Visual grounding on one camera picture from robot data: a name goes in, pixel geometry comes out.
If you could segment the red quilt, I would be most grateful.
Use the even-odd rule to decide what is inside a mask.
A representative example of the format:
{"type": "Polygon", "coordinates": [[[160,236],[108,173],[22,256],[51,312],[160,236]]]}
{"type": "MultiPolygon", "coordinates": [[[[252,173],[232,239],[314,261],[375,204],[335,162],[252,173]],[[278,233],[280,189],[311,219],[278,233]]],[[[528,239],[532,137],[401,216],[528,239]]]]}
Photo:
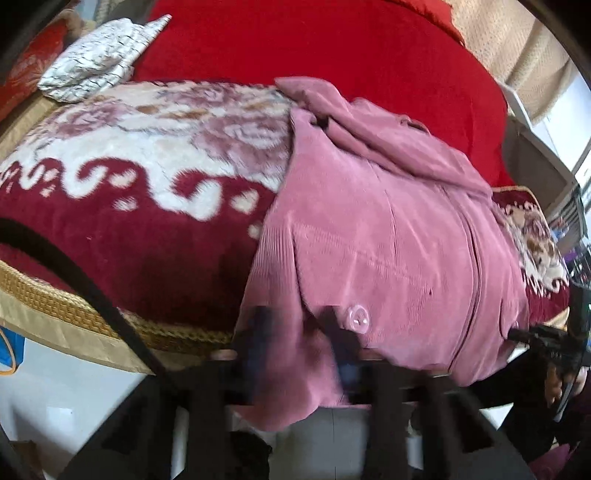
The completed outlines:
{"type": "Polygon", "coordinates": [[[504,95],[465,47],[398,1],[158,1],[171,20],[135,66],[137,81],[332,83],[423,123],[494,187],[511,184],[504,95]]]}

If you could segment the red gift box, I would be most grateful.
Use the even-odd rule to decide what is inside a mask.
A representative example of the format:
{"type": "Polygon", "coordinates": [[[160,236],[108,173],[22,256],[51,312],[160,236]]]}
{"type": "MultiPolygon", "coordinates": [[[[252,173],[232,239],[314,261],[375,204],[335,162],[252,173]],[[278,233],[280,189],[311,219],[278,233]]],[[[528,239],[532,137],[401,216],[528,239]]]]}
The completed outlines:
{"type": "Polygon", "coordinates": [[[20,55],[1,85],[1,120],[37,90],[41,76],[63,51],[67,33],[64,20],[53,22],[20,55]]]}

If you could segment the pink corduroy jacket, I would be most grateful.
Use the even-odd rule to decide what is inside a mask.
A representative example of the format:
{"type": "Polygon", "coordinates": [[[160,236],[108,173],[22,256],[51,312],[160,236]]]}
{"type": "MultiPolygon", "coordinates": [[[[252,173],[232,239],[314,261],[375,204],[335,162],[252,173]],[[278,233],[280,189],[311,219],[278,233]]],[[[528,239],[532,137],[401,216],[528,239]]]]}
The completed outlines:
{"type": "Polygon", "coordinates": [[[273,314],[259,392],[239,409],[277,431],[342,406],[318,320],[363,347],[467,386],[502,368],[507,335],[529,319],[519,254],[492,189],[420,122],[331,83],[276,80],[294,101],[293,152],[242,299],[273,314]]]}

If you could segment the white crackle-pattern cloth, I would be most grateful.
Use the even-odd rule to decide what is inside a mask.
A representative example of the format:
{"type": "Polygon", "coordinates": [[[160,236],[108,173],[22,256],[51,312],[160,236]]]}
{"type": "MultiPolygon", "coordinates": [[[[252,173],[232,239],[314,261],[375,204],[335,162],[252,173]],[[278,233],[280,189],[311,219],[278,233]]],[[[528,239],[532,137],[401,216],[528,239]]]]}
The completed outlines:
{"type": "Polygon", "coordinates": [[[76,103],[129,80],[134,63],[171,20],[144,25],[111,20],[71,44],[43,73],[37,88],[60,103],[76,103]]]}

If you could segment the beige dotted curtain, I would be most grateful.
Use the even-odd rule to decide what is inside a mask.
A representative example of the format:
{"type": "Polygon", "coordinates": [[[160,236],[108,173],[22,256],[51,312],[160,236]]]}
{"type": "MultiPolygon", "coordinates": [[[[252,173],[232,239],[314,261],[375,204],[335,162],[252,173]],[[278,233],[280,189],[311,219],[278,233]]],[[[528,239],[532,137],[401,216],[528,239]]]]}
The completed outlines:
{"type": "Polygon", "coordinates": [[[456,0],[449,5],[467,49],[517,93],[530,120],[540,122],[578,73],[560,42],[518,1],[456,0]]]}

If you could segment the floral plush blanket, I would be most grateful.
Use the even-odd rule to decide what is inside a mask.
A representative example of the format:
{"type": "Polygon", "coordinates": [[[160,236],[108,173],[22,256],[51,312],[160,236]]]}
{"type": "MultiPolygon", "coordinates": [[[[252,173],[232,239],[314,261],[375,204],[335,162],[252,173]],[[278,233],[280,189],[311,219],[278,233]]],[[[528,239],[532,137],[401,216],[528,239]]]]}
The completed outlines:
{"type": "MultiPolygon", "coordinates": [[[[167,367],[228,347],[263,222],[287,175],[294,101],[277,86],[124,84],[52,111],[1,165],[1,213],[58,246],[167,367]]],[[[492,187],[529,319],[569,282],[534,194],[492,187]]]]}

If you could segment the red pillow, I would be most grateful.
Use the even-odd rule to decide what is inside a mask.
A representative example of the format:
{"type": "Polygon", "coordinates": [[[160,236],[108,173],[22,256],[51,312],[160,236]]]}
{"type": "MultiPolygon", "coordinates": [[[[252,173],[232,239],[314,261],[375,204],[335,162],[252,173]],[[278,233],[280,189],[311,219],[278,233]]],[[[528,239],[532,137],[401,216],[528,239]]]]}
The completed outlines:
{"type": "Polygon", "coordinates": [[[449,34],[462,46],[465,45],[464,38],[455,27],[452,19],[452,6],[441,0],[398,0],[398,3],[413,10],[434,25],[438,26],[449,34]]]}

